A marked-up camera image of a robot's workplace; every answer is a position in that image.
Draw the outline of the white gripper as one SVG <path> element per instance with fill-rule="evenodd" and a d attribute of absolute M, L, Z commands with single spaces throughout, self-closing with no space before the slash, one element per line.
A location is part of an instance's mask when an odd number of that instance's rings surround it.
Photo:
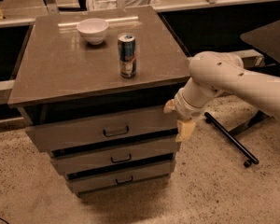
<path fill-rule="evenodd" d="M 191 119 L 197 119 L 204 112 L 204 107 L 190 105 L 183 96 L 183 90 L 180 89 L 175 95 L 174 100 L 169 100 L 163 108 L 165 114 L 173 111 L 182 119 L 177 122 L 178 134 L 175 140 L 176 142 L 187 142 L 195 128 L 195 122 L 191 121 Z"/>

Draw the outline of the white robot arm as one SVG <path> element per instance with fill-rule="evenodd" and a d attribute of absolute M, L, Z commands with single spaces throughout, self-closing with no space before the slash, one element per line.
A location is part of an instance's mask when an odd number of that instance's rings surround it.
<path fill-rule="evenodd" d="M 177 113 L 177 142 L 189 140 L 206 105 L 229 92 L 280 122 L 280 77 L 244 69 L 233 52 L 204 51 L 189 58 L 190 79 L 163 111 Z"/>

